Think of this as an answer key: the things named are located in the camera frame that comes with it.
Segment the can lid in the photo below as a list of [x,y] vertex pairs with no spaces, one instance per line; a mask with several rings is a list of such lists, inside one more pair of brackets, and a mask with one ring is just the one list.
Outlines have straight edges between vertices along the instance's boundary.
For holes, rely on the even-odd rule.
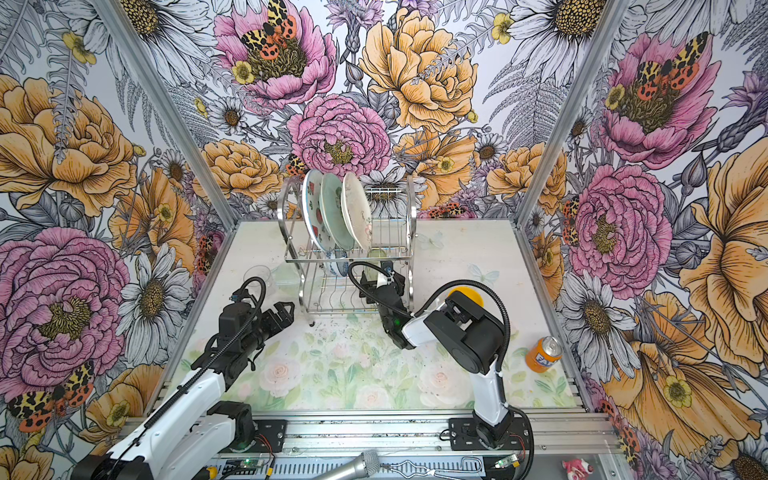
[[549,356],[562,356],[563,354],[563,347],[553,336],[546,336],[541,340],[541,349]]

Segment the silver microphone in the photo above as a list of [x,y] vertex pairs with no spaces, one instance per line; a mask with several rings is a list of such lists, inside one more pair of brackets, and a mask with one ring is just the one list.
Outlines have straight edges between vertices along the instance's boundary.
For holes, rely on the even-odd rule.
[[352,460],[350,463],[336,467],[323,473],[314,480],[353,480],[354,478],[366,478],[379,471],[382,464],[379,456],[373,450],[367,450]]

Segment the microphone grille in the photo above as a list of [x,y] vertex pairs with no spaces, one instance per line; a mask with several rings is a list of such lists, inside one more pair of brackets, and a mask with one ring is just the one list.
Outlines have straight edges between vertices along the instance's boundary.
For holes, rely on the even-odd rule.
[[379,461],[379,456],[374,450],[365,450],[362,453],[362,460],[366,463],[366,473],[368,474],[368,477],[373,476],[373,474],[378,472],[382,466]]

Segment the stainless steel dish rack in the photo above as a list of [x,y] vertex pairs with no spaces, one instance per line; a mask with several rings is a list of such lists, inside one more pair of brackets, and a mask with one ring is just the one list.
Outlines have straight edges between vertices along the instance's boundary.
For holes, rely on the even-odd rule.
[[360,298],[359,292],[347,276],[336,276],[328,272],[327,264],[354,260],[379,263],[391,260],[395,270],[406,278],[404,304],[413,308],[413,240],[416,232],[417,205],[413,179],[407,177],[403,187],[367,187],[369,200],[374,195],[392,197],[405,195],[406,215],[396,218],[373,218],[373,242],[370,252],[356,247],[352,250],[336,248],[336,259],[329,260],[310,239],[306,225],[300,215],[301,180],[290,177],[283,184],[277,208],[280,231],[286,242],[285,261],[293,263],[299,271],[299,304],[308,313],[367,313],[375,312],[376,305]]

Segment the orange soda can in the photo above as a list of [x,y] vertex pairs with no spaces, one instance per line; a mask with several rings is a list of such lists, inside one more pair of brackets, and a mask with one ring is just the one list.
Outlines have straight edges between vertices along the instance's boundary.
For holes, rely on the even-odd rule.
[[543,373],[549,370],[563,356],[563,347],[553,336],[541,338],[536,345],[528,351],[525,356],[525,363],[528,368],[536,373]]

